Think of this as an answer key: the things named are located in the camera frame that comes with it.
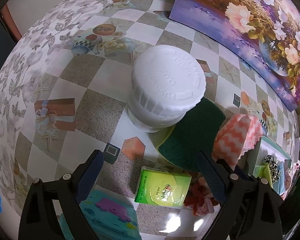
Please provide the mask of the red pink pipe cleaner doll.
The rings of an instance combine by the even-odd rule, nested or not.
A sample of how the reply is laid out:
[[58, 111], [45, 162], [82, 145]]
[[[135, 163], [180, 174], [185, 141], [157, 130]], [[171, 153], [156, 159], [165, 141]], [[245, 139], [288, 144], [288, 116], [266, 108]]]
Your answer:
[[215, 212], [219, 201], [213, 196], [204, 177], [199, 177], [190, 188], [184, 200], [184, 206], [192, 210], [195, 216], [205, 216]]

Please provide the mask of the green yellow scrub sponge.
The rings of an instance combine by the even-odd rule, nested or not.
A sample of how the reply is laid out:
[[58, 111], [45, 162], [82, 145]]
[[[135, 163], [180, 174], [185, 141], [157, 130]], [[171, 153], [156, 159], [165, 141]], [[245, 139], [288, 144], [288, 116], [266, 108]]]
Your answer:
[[209, 99], [202, 98], [178, 123], [149, 137], [161, 158], [179, 169], [198, 172], [196, 154], [212, 152], [224, 120], [221, 109]]

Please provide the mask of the pink white fuzzy towel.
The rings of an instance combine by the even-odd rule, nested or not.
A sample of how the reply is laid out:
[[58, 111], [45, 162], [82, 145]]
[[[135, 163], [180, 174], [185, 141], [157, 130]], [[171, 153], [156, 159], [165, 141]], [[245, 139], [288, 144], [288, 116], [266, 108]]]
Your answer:
[[232, 170], [238, 160], [252, 150], [263, 135], [259, 118], [254, 115], [235, 114], [218, 131], [211, 157], [225, 160]]

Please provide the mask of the leopard print scrunchie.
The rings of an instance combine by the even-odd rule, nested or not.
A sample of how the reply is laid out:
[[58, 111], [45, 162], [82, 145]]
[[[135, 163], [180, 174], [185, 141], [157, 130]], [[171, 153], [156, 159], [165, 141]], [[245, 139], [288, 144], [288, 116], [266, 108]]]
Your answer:
[[272, 182], [276, 182], [279, 179], [280, 172], [277, 170], [276, 157], [273, 155], [267, 155], [263, 161], [264, 164], [268, 164], [271, 172]]

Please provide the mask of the green tissue pack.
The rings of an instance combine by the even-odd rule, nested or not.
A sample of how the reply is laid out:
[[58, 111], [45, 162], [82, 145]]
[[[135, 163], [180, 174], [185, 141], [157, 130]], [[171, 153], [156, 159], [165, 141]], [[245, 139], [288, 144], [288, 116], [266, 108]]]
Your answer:
[[155, 168], [141, 168], [136, 187], [136, 203], [155, 206], [180, 207], [190, 187], [191, 175]]

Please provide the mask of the lime green cloth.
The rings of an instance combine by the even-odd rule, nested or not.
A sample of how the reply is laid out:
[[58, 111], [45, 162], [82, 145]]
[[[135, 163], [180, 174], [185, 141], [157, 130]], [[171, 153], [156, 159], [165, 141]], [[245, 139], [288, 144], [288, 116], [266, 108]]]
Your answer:
[[271, 172], [270, 172], [270, 168], [269, 168], [268, 164], [260, 165], [258, 167], [258, 177], [266, 179], [268, 181], [270, 187], [273, 187]]

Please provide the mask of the teal plastic toy container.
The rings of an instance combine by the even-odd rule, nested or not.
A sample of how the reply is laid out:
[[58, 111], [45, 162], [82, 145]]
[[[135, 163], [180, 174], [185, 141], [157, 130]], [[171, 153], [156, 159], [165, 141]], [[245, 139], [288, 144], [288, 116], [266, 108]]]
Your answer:
[[99, 239], [141, 239], [135, 209], [109, 194], [92, 190], [79, 207]]

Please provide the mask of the teal shallow tray box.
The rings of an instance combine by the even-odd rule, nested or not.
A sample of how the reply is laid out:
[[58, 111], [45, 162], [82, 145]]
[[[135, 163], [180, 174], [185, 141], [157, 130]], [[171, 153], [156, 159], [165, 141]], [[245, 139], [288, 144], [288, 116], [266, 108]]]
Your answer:
[[263, 136], [254, 149], [246, 154], [244, 171], [256, 178], [265, 178], [279, 195], [283, 195], [288, 186], [285, 185], [287, 172], [292, 166], [292, 159], [271, 139]]

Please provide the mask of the patterned tablecloth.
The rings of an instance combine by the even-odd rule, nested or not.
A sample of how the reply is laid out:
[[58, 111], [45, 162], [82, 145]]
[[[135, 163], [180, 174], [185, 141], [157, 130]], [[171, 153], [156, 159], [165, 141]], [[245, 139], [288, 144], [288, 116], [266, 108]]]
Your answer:
[[204, 65], [205, 97], [230, 117], [266, 102], [270, 138], [295, 160], [299, 124], [271, 87], [233, 52], [167, 18], [174, 0], [65, 0], [31, 27], [0, 71], [0, 225], [17, 239], [34, 179], [72, 172], [95, 149], [110, 146], [96, 188], [131, 205], [143, 239], [198, 239], [215, 215], [134, 202], [143, 166], [169, 169], [147, 134], [128, 116], [133, 62], [157, 44], [179, 47]]

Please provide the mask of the white pill bottle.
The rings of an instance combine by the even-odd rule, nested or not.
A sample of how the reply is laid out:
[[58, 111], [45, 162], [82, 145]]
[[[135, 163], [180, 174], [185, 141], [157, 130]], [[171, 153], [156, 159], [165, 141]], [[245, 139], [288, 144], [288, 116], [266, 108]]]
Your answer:
[[178, 123], [203, 98], [205, 74], [188, 52], [169, 45], [146, 49], [134, 61], [128, 115], [140, 130], [155, 133]]

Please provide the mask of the flower painting canvas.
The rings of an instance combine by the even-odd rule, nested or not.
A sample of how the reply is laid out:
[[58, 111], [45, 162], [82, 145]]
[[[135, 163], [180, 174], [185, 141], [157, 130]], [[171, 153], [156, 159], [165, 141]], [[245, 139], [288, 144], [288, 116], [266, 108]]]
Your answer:
[[175, 0], [170, 18], [238, 55], [289, 111], [300, 106], [300, 7], [296, 2]]

